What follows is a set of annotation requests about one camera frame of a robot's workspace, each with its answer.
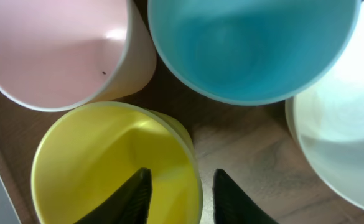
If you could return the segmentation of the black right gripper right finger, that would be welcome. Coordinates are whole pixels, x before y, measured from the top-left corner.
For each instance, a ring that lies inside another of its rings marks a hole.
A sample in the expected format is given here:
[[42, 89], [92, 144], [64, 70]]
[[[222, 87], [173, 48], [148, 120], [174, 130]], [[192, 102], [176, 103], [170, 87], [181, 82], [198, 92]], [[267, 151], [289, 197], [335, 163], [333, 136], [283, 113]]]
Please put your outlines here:
[[212, 190], [215, 224], [278, 224], [223, 169], [216, 169]]

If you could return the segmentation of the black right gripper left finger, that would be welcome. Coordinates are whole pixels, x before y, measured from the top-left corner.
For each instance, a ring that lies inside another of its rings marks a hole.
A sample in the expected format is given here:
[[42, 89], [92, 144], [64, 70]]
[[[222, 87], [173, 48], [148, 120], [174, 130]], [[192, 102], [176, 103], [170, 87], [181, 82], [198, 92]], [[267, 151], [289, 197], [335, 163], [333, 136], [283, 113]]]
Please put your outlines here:
[[146, 224], [151, 196], [151, 171], [140, 168], [102, 204], [79, 219], [77, 224]]

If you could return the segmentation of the yellow cup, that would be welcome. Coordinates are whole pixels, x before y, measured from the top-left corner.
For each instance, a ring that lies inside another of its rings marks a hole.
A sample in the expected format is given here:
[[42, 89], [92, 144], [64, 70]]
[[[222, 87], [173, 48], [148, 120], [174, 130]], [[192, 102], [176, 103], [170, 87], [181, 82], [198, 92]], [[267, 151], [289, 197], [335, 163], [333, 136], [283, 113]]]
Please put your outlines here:
[[41, 223], [75, 223], [138, 169], [152, 174], [149, 223], [198, 223], [202, 183], [192, 139], [176, 119], [106, 101], [63, 115], [35, 153], [31, 190]]

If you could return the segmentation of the white bowl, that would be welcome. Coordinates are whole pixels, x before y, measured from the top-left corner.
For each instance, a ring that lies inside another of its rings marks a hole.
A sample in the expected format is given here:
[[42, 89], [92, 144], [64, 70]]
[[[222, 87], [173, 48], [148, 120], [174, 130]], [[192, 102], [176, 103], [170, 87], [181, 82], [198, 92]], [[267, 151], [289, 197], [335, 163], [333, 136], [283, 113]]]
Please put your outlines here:
[[364, 210], [364, 1], [343, 54], [285, 103], [289, 130], [317, 175]]

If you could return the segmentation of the light blue cup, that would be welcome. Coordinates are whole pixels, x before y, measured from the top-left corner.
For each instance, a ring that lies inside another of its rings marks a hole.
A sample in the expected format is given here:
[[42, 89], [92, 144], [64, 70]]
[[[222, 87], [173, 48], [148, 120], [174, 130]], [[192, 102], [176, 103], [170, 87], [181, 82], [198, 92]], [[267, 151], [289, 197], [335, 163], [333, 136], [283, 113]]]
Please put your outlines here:
[[149, 0], [156, 50], [192, 90], [231, 105], [290, 98], [321, 79], [357, 24], [359, 0]]

